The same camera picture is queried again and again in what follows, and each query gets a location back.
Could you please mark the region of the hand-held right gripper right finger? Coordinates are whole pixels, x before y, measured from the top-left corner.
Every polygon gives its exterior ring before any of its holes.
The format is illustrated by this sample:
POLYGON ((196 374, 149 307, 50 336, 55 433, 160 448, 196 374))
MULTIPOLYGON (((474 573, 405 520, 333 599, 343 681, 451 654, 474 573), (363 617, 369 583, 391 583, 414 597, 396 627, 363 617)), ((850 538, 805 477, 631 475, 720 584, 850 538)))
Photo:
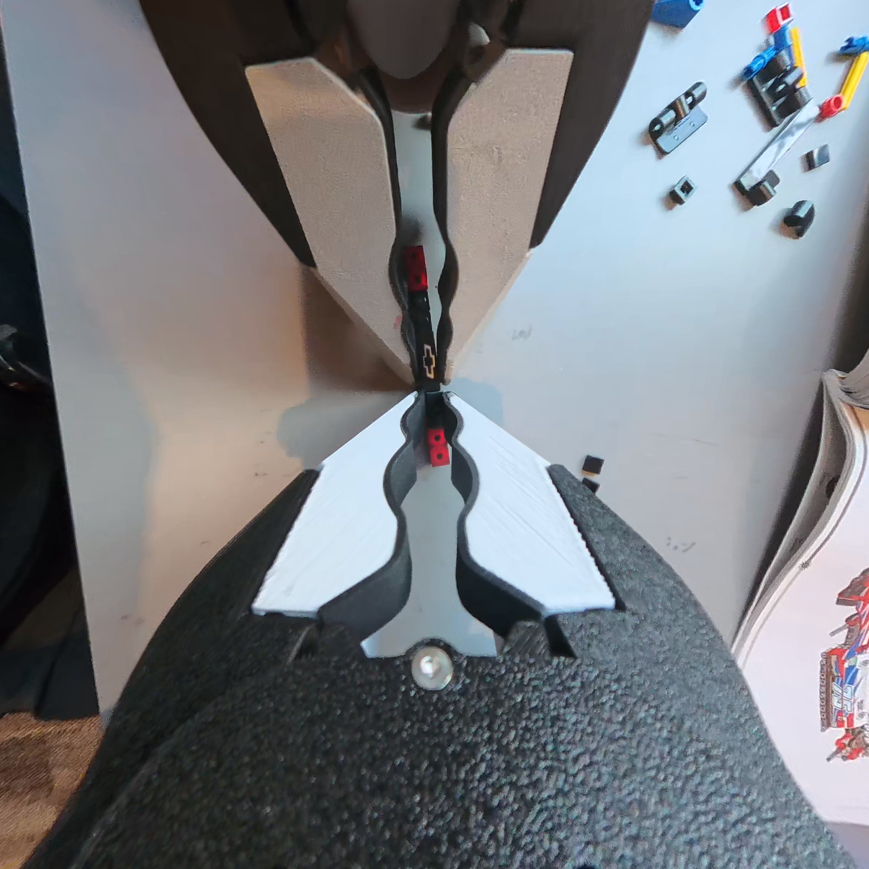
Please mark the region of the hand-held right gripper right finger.
POLYGON ((613 611, 614 591, 551 464, 454 393, 444 397, 444 416, 463 502, 455 570, 462 606, 502 639, 520 622, 613 611))

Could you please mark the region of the black and red brick strip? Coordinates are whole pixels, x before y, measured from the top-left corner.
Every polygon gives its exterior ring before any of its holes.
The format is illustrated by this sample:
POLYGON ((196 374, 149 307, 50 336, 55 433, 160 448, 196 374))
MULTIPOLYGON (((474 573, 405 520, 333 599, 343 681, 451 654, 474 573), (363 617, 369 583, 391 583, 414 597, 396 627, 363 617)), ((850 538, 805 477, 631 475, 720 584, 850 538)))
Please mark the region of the black and red brick strip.
POLYGON ((443 395, 437 377, 437 348, 429 303, 429 277, 423 246, 409 245, 401 252, 407 289, 418 390, 425 399, 425 426, 429 461, 434 468, 450 463, 449 444, 443 421, 443 395))

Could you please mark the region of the open instruction booklet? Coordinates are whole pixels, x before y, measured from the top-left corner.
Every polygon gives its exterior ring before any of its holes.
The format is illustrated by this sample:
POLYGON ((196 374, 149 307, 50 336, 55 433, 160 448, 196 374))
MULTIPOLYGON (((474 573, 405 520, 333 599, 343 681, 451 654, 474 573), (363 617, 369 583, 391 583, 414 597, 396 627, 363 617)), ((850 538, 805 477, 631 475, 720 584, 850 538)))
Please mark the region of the open instruction booklet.
POLYGON ((822 379, 807 489, 733 654, 789 772, 820 817, 867 827, 867 368, 822 379))

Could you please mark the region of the long black beam brick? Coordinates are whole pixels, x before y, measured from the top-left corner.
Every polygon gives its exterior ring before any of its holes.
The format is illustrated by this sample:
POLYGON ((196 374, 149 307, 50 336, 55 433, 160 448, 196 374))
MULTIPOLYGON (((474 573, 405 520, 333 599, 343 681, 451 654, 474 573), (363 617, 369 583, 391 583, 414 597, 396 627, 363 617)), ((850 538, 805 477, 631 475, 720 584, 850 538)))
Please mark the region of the long black beam brick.
POLYGON ((763 205, 776 195, 780 179, 775 168, 819 118, 820 105, 812 99, 781 125, 770 142, 735 179, 734 189, 751 207, 763 205))

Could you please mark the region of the black hinge plate brick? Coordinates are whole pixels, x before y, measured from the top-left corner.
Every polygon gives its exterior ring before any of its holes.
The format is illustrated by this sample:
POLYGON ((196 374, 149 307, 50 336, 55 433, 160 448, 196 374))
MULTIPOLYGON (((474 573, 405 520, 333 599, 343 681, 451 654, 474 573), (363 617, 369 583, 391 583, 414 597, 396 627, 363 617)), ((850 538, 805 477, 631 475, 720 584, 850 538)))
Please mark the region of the black hinge plate brick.
POLYGON ((697 81, 651 120, 648 136, 661 155, 672 153, 707 122, 701 109, 706 96, 706 83, 697 81))

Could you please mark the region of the yellow axle with red end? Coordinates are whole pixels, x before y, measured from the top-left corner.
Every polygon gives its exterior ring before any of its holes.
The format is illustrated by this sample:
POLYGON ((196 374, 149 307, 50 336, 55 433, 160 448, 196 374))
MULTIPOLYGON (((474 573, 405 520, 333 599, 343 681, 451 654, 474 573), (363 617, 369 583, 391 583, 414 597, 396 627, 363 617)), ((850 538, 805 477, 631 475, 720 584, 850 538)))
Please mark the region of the yellow axle with red end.
POLYGON ((822 122, 851 107, 868 67, 868 36, 845 38, 836 56, 842 60, 847 58, 850 65, 838 91, 820 105, 819 120, 822 122))

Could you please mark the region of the blue pin brick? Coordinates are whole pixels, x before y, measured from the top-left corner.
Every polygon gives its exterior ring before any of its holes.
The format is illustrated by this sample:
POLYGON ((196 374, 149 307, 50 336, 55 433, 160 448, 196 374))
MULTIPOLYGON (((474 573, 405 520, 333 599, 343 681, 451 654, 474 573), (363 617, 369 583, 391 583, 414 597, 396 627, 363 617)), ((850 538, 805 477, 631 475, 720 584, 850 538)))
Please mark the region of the blue pin brick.
POLYGON ((792 35, 788 28, 782 28, 773 33, 766 47, 756 55, 743 69, 743 81, 749 81, 771 62, 776 62, 784 70, 793 67, 792 35))

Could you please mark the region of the black plate brick assembly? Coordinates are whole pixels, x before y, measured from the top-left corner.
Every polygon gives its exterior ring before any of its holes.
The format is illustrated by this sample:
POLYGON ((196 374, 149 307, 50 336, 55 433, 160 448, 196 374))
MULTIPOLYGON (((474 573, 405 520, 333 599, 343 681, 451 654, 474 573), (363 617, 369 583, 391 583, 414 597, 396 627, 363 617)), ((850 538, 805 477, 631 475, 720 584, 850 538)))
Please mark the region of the black plate brick assembly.
POLYGON ((794 63, 784 70, 771 62, 749 81, 744 81, 770 129, 782 125, 810 102, 807 86, 798 87, 800 78, 801 71, 794 63))

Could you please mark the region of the grey desk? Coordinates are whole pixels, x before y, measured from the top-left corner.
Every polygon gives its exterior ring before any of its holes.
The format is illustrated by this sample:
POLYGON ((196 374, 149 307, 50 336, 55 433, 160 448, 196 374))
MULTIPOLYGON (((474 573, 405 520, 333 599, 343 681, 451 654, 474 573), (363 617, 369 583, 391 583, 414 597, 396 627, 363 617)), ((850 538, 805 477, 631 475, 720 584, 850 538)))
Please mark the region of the grey desk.
MULTIPOLYGON (((650 26, 599 146, 454 390, 600 495, 728 640, 810 471, 820 376, 864 353, 867 77, 751 208, 738 74, 769 2, 650 26), (651 120, 697 81, 672 153, 651 120), (803 156, 828 143, 831 161, 803 156), (684 205, 668 191, 684 176, 684 205), (783 231, 799 200, 816 216, 783 231)), ((400 383, 187 108, 137 2, 3 2, 99 709, 213 555, 400 383)))

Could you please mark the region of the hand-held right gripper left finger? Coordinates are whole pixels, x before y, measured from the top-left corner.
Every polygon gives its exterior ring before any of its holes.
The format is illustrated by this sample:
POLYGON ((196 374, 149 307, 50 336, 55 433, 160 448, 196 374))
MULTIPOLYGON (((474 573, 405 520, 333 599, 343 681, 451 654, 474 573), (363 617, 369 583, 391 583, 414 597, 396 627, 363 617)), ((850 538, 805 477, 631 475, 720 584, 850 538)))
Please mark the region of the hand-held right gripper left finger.
POLYGON ((403 503, 424 428, 425 400, 411 394, 320 463, 253 614, 344 625, 363 642, 401 612, 412 575, 403 503))

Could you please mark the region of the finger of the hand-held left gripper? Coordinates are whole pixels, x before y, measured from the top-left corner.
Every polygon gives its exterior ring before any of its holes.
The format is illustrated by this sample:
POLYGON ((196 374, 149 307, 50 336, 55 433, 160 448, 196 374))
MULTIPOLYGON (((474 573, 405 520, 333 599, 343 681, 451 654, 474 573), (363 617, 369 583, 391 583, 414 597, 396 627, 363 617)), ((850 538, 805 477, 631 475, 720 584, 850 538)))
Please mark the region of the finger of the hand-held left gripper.
POLYGON ((570 49, 507 48, 457 71, 434 106, 437 378, 449 383, 530 257, 572 68, 570 49))
POLYGON ((414 381, 396 288, 401 220, 392 112, 376 70, 314 57, 249 65, 248 86, 314 271, 386 364, 414 381))

